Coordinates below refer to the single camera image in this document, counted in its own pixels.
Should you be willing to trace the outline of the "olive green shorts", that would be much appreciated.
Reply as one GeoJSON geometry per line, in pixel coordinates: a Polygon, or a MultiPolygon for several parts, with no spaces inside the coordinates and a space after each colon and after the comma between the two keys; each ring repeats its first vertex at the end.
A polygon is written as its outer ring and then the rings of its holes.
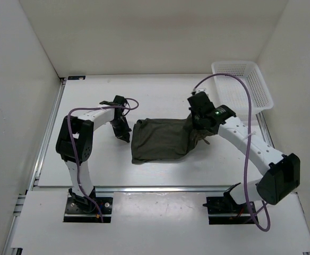
{"type": "Polygon", "coordinates": [[[192,151],[199,141],[214,135],[206,129],[196,129],[190,115],[186,119],[137,120],[132,133],[132,163],[179,160],[192,151]]]}

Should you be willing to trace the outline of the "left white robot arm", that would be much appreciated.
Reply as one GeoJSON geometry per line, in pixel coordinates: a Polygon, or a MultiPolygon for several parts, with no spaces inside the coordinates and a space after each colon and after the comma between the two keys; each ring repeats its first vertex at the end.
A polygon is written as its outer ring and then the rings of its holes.
{"type": "Polygon", "coordinates": [[[124,115],[126,109],[123,105],[75,108],[63,119],[56,152],[69,170],[73,201],[85,213],[92,212],[97,205],[88,168],[94,131],[110,123],[115,137],[129,143],[131,129],[124,115]]]}

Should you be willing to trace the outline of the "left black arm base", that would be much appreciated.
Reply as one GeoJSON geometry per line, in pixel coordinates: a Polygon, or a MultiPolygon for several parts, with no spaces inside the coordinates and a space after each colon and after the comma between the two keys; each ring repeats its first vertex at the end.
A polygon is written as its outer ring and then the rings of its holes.
{"type": "Polygon", "coordinates": [[[92,192],[89,197],[95,199],[99,210],[87,198],[78,197],[68,190],[67,202],[64,210],[63,222],[65,223],[111,223],[113,197],[95,197],[92,192]]]}

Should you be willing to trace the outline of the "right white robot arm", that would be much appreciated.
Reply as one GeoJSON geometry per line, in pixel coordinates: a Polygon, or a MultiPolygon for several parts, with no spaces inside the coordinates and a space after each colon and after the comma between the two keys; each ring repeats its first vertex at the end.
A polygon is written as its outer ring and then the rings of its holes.
{"type": "Polygon", "coordinates": [[[223,205],[227,211],[238,211],[247,200],[276,205],[300,185],[299,157],[293,153],[285,155],[258,135],[249,133],[248,127],[227,106],[206,114],[192,111],[192,122],[197,130],[209,131],[233,144],[262,175],[250,182],[244,178],[224,193],[223,205]]]}

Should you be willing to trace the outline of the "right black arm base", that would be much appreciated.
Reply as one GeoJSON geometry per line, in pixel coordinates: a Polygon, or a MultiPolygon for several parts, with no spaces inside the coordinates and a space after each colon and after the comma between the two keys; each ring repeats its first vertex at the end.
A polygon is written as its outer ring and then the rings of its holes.
{"type": "Polygon", "coordinates": [[[254,224],[246,203],[236,204],[230,192],[240,183],[228,188],[222,197],[206,197],[203,204],[208,210],[209,225],[254,224]]]}

